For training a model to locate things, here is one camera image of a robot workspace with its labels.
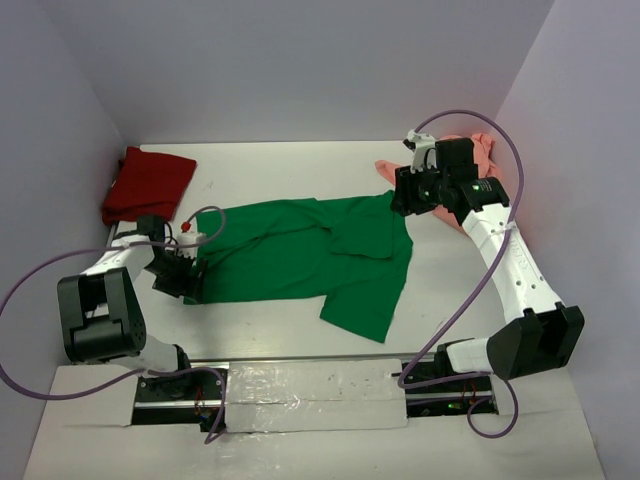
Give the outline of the green t-shirt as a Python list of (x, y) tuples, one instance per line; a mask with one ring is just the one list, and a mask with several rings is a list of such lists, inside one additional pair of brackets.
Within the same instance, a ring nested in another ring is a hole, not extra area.
[(197, 214), (212, 242), (202, 303), (321, 297), (320, 319), (385, 341), (404, 289), (413, 242), (391, 209), (393, 192), (275, 200)]

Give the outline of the red folded t-shirt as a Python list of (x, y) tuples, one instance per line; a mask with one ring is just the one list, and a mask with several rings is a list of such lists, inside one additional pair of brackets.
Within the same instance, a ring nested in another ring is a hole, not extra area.
[(128, 147), (119, 166), (101, 207), (101, 219), (106, 226), (119, 221), (135, 222), (145, 215), (172, 220), (193, 178), (197, 162)]

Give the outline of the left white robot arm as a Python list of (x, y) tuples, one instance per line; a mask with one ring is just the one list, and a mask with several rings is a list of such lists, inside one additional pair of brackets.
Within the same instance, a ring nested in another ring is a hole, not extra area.
[(177, 399), (188, 396), (196, 384), (188, 355), (147, 332), (134, 281), (147, 271), (154, 276), (153, 289), (200, 300), (207, 262), (197, 253), (205, 241), (205, 235), (187, 230), (167, 244), (165, 222), (142, 216), (133, 229), (115, 235), (93, 266), (60, 280), (58, 306), (69, 360), (142, 369), (146, 377), (162, 372), (159, 384), (165, 392)]

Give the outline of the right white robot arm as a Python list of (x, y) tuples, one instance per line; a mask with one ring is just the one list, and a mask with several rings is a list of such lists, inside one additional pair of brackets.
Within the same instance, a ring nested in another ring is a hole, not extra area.
[(544, 279), (516, 226), (514, 201), (497, 178), (480, 177), (472, 140), (411, 131), (403, 143), (413, 161), (395, 172), (392, 210), (409, 216), (442, 206), (453, 214), (482, 256), (505, 318), (487, 338), (439, 345), (436, 383), (455, 391), (476, 372), (512, 380), (566, 366), (584, 316)]

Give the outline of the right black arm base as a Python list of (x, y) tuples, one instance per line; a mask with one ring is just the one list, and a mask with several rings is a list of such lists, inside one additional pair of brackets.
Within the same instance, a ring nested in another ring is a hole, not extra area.
[(441, 352), (423, 357), (413, 366), (404, 384), (407, 415), (410, 418), (464, 416), (473, 407), (473, 414), (494, 414), (494, 391), (488, 376), (450, 380), (429, 386), (422, 383), (454, 375), (450, 362)]

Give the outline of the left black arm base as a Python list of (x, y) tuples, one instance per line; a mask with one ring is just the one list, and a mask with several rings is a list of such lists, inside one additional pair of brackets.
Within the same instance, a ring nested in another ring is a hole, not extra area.
[(226, 387), (229, 364), (196, 365), (181, 377), (139, 377), (131, 423), (134, 426), (191, 425), (207, 433), (214, 426)]

